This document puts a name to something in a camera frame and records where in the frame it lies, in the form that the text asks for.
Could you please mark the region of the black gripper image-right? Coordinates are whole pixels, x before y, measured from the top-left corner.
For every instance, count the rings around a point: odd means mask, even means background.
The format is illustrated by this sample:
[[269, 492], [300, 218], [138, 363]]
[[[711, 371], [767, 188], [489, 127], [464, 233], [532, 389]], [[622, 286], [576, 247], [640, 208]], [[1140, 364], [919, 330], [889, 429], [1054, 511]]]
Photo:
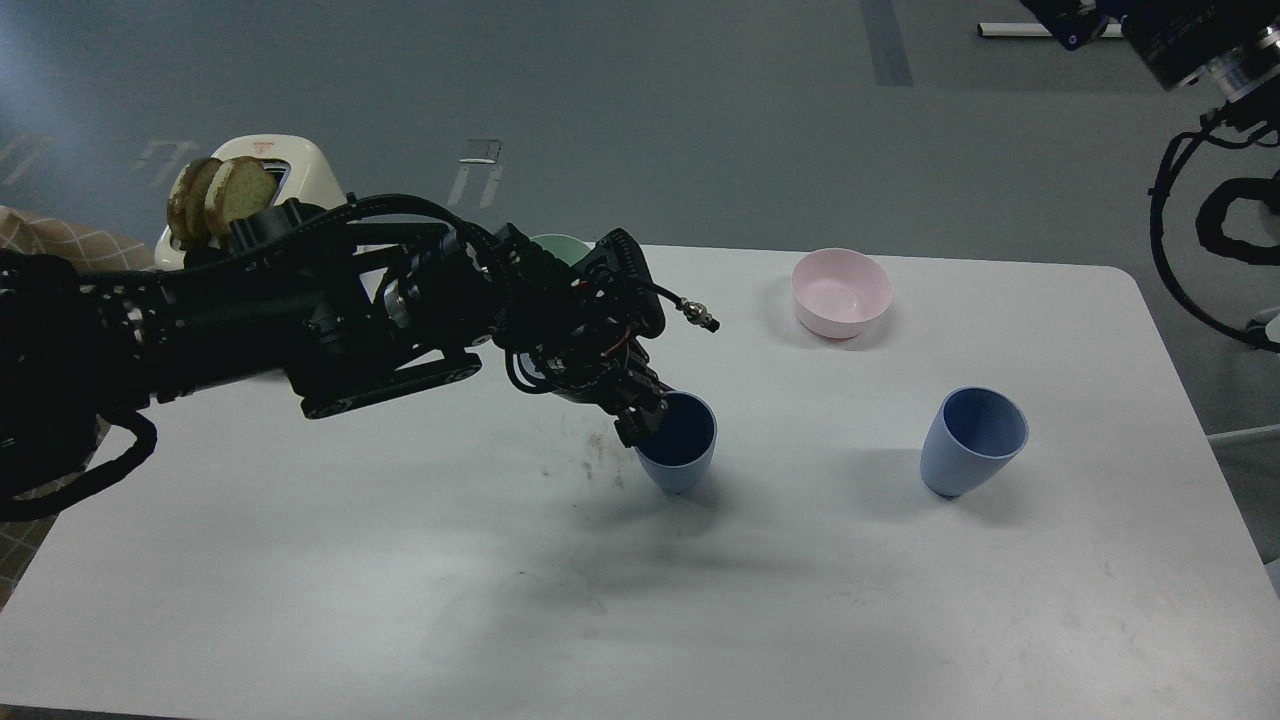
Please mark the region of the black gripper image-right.
[[1068, 51], [1111, 20], [1165, 90], [1213, 81], [1252, 94], [1277, 78], [1276, 1], [1024, 1]]

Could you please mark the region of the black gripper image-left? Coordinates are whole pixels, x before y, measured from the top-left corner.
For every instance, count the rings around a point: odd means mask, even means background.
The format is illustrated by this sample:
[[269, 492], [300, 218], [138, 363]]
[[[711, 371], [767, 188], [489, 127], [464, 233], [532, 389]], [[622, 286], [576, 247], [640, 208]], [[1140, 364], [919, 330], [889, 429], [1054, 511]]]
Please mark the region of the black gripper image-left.
[[716, 333], [721, 322], [695, 300], [654, 282], [641, 245], [617, 228], [567, 266], [513, 225], [490, 249], [508, 292], [495, 334], [515, 366], [535, 372], [530, 389], [575, 401], [605, 401], [623, 447], [652, 438], [669, 414], [675, 388], [649, 366], [641, 342], [666, 331], [662, 304]]

